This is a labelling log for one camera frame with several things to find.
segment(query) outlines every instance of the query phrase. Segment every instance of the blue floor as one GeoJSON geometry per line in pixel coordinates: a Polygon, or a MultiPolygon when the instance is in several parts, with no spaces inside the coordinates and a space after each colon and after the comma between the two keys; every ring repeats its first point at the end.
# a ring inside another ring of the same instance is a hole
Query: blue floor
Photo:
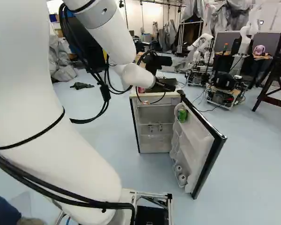
{"type": "MultiPolygon", "coordinates": [[[[54,89],[70,117],[85,119],[99,112],[103,100],[98,87],[69,88],[76,81],[95,84],[84,71],[79,74],[68,83],[55,84],[54,89]]],[[[164,75],[185,82],[181,74],[164,75]]],[[[120,88],[119,78],[112,72],[111,79],[120,88]]],[[[184,91],[192,101],[202,88],[186,86],[184,91]]],[[[197,200],[178,187],[168,154],[138,153],[128,93],[112,95],[104,116],[75,126],[119,173],[123,187],[173,193],[175,225],[281,225],[281,108],[261,103],[252,112],[259,93],[260,89],[247,92],[246,101],[232,111],[216,108],[204,113],[228,140],[197,200]]],[[[213,107],[205,101],[197,106],[200,110],[213,107]]],[[[27,190],[0,171],[0,195],[12,199],[27,190]]],[[[29,192],[32,216],[52,225],[59,210],[41,195],[29,192]]]]}

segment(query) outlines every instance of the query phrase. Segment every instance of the blue jeans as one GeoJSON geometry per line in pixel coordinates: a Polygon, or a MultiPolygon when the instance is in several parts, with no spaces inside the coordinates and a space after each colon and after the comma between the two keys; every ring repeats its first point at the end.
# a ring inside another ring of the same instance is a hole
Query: blue jeans
{"type": "Polygon", "coordinates": [[[16,225],[21,217],[15,207],[0,197],[0,225],[16,225]]]}

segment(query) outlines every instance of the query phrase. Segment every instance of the robot base platform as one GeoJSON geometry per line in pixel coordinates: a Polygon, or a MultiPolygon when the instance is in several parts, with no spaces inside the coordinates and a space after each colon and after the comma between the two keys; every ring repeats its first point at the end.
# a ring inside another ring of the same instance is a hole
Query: robot base platform
{"type": "MultiPolygon", "coordinates": [[[[172,221],[172,194],[161,195],[122,189],[120,202],[134,205],[135,225],[174,225],[172,221]]],[[[55,225],[60,225],[65,215],[61,211],[55,225]]],[[[131,210],[117,210],[108,225],[130,225],[130,220],[131,210]]]]}
{"type": "Polygon", "coordinates": [[[207,91],[206,96],[207,102],[228,110],[231,110],[233,106],[243,102],[243,98],[244,92],[241,92],[241,90],[221,90],[216,88],[215,86],[212,86],[207,91]]]}
{"type": "Polygon", "coordinates": [[[211,74],[212,74],[212,67],[207,67],[207,66],[193,67],[190,69],[187,85],[203,87],[205,83],[208,82],[211,74]]]}

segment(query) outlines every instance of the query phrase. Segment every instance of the green can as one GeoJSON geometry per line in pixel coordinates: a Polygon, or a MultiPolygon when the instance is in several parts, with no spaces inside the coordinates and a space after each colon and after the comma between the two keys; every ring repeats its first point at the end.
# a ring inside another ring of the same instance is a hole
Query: green can
{"type": "Polygon", "coordinates": [[[187,119],[187,110],[182,107],[181,109],[178,110],[178,120],[180,123],[184,123],[187,119]]]}

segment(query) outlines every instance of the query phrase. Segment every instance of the fridge door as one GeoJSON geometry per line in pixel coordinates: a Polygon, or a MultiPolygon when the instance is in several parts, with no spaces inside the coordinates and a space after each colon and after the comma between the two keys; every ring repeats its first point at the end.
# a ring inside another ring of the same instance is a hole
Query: fridge door
{"type": "Polygon", "coordinates": [[[174,111],[170,157],[175,162],[173,169],[179,186],[196,199],[227,137],[207,121],[185,97],[183,91],[179,93],[181,103],[174,111]],[[181,107],[188,111],[184,123],[177,119],[181,107]]]}

